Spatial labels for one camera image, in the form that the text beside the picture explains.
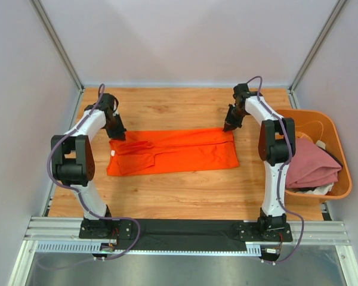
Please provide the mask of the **orange t shirt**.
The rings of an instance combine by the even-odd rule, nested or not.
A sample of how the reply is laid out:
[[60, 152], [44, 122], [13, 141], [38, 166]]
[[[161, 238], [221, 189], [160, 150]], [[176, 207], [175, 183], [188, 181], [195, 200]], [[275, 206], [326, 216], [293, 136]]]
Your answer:
[[239, 167], [234, 136], [222, 128], [128, 131], [112, 139], [109, 176], [153, 175]]

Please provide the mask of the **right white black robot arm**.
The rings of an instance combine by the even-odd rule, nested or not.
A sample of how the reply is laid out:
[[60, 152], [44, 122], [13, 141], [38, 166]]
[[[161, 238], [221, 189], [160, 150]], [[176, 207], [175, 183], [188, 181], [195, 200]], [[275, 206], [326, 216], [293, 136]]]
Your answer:
[[295, 122], [274, 111], [261, 92], [250, 91], [247, 83], [233, 88], [233, 98], [234, 104], [229, 105], [223, 132], [241, 128], [245, 116], [252, 116], [260, 125], [258, 153], [264, 163], [266, 178], [264, 201], [252, 231], [268, 241], [287, 227], [285, 181], [289, 163], [295, 155]]

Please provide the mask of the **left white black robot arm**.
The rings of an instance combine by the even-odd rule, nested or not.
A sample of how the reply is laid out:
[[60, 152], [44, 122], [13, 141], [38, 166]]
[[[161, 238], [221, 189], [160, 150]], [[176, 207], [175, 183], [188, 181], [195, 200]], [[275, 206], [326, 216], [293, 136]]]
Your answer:
[[63, 135], [51, 138], [47, 171], [52, 181], [71, 190], [84, 210], [79, 238], [116, 239], [119, 222], [111, 220], [108, 205], [100, 198], [93, 181], [95, 161], [91, 141], [104, 129], [110, 139], [126, 140], [126, 129], [118, 112], [119, 101], [100, 93], [98, 101], [88, 105], [82, 118]]

